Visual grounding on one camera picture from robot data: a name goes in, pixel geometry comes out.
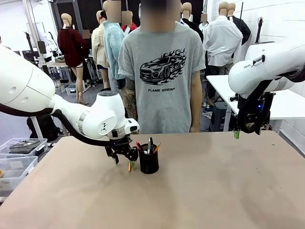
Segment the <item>pen holder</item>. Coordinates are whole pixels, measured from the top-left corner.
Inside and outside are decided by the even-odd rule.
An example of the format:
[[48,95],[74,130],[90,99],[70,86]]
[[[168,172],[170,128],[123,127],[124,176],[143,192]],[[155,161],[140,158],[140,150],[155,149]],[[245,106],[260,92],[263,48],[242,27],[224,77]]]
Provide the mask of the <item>pen holder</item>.
[[143,151],[139,151],[141,172],[144,174],[153,174],[157,172],[159,170],[158,151],[154,154],[145,154],[144,151],[148,151],[148,144],[144,144],[141,147],[143,149]]

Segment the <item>gray t-shirt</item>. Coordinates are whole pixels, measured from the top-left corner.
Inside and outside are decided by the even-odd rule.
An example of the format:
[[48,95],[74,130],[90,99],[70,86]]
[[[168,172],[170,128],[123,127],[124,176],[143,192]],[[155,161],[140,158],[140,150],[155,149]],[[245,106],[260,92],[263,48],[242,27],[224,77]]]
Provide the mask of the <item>gray t-shirt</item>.
[[176,23],[175,32],[137,28],[119,55],[119,74],[135,80],[140,134],[188,133],[191,77],[205,68],[199,35]]

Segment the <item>black shorts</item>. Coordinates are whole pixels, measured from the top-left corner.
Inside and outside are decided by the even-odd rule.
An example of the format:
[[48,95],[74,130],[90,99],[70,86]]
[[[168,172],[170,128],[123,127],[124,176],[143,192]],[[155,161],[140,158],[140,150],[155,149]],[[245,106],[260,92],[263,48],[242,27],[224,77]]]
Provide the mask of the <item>black shorts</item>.
[[116,80],[116,81],[118,82],[118,88],[119,88],[119,90],[121,90],[122,88],[125,87],[125,85],[126,85],[125,79]]
[[100,64],[98,64],[98,65],[97,65],[97,69],[100,70],[100,69],[108,69],[108,68],[104,68],[103,66],[101,66]]

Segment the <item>light blue jacket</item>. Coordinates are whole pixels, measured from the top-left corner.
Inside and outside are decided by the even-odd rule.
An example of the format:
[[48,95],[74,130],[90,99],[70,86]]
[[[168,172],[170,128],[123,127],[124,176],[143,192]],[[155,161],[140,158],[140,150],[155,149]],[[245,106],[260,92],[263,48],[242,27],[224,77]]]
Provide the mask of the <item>light blue jacket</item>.
[[110,65],[111,73],[117,80],[124,79],[125,77],[123,75],[118,74],[118,59],[125,34],[118,23],[104,21],[103,25],[105,53]]

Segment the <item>beige jacket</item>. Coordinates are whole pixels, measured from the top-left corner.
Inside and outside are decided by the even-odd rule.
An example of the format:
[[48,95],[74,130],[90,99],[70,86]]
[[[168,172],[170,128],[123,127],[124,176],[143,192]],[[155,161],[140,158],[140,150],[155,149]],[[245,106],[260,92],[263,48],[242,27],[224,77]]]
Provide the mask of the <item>beige jacket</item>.
[[100,24],[95,30],[93,30],[91,35],[92,40],[92,55],[94,62],[103,66],[104,68],[109,67],[107,57],[105,54],[104,46],[104,25]]

